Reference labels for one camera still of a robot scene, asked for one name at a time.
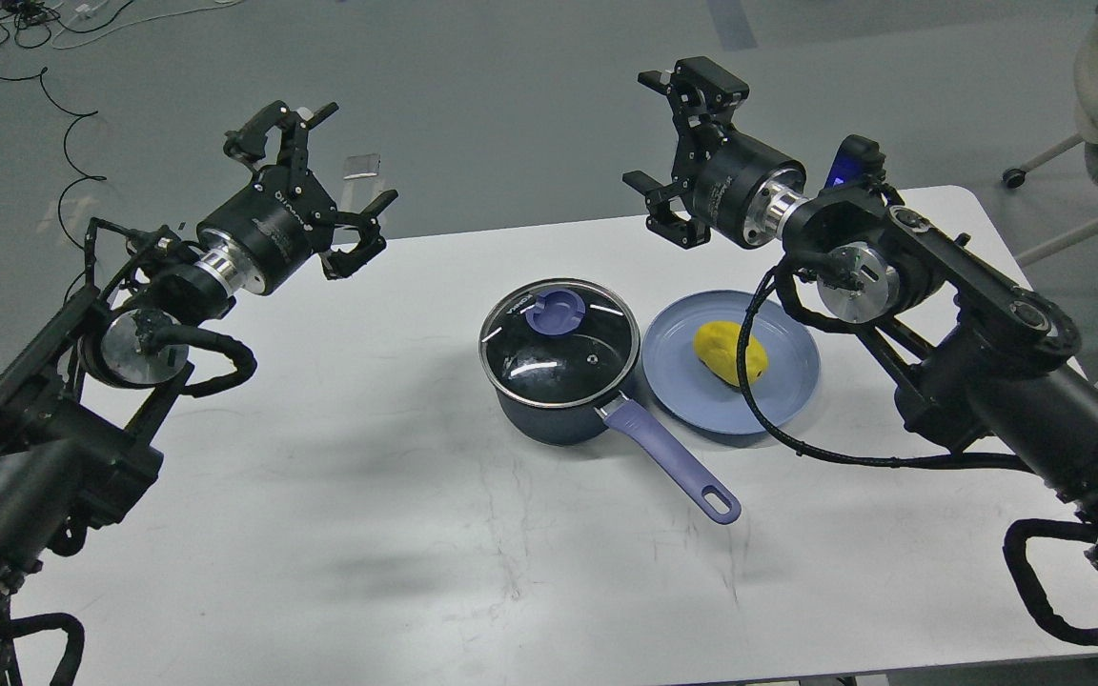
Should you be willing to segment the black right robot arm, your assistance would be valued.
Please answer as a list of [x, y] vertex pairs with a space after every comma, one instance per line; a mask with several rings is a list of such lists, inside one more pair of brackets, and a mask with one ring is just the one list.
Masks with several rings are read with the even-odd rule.
[[[949, 237], [909, 209], [877, 142], [847, 136], [824, 189], [807, 196], [802, 162], [736, 130], [749, 95], [736, 75], [698, 56], [638, 74], [638, 82], [665, 97], [677, 134], [670, 182], [623, 175], [645, 198], [646, 226], [687, 249], [712, 232], [749, 251], [782, 243], [733, 349], [736, 387], [757, 420], [826, 463], [1037, 474], [1075, 520], [1016, 521], [1004, 535], [1006, 565], [1043, 631], [1098, 646], [1098, 628], [1075, 628], [1054, 611], [1026, 556], [1034, 538], [1082, 542], [1098, 573], [1098, 390], [1068, 364], [1082, 346], [1075, 322], [970, 252], [967, 235]], [[746, 347], [772, 294], [810, 329], [854, 335], [896, 383], [904, 427], [942, 454], [838, 454], [768, 420], [751, 395]]]

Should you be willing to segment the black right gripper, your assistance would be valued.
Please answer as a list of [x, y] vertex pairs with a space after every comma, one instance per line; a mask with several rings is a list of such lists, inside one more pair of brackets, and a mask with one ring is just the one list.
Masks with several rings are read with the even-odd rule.
[[[621, 182], [643, 196], [646, 227], [685, 251], [704, 246], [712, 230], [737, 246], [755, 249], [778, 238], [780, 218], [771, 207], [782, 195], [802, 196], [802, 162], [736, 130], [736, 109], [750, 87], [705, 56], [681, 58], [674, 69], [645, 71], [637, 82], [666, 97], [677, 132], [674, 179], [660, 184], [645, 171], [628, 171]], [[682, 198], [690, 217], [672, 210]]]

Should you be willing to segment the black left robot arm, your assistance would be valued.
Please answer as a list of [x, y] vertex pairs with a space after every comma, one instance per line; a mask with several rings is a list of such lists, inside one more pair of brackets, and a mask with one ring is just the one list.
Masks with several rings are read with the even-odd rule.
[[60, 631], [53, 685], [70, 685], [86, 630], [66, 612], [11, 616], [46, 551], [72, 556], [90, 530], [123, 520], [158, 477], [153, 439], [180, 396], [239, 387], [253, 349], [205, 329], [239, 291], [269, 295], [313, 257], [344, 279], [385, 248], [380, 192], [345, 212], [309, 166], [309, 135], [338, 105], [274, 101], [228, 131], [223, 151], [247, 185], [186, 240], [170, 227], [88, 222], [82, 282], [0, 373], [0, 685], [18, 685], [18, 638]]

